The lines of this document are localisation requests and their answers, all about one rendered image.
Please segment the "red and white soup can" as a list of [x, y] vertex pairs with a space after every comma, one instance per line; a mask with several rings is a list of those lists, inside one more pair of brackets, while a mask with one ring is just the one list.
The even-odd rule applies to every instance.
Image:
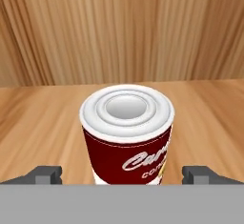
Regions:
[[122, 84], [91, 94], [79, 119], [97, 185], [158, 185], [171, 142], [174, 107], [163, 93]]

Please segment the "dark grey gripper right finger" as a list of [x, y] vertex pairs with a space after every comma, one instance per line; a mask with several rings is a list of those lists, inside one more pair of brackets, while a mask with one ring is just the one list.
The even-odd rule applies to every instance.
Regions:
[[183, 166], [182, 183], [193, 185], [231, 185], [240, 181], [219, 175], [207, 166]]

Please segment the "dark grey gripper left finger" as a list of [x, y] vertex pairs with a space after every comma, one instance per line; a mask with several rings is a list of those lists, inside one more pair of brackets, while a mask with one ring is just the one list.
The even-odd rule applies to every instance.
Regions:
[[3, 181], [3, 184], [59, 185], [62, 183], [61, 175], [61, 166], [37, 166], [25, 175]]

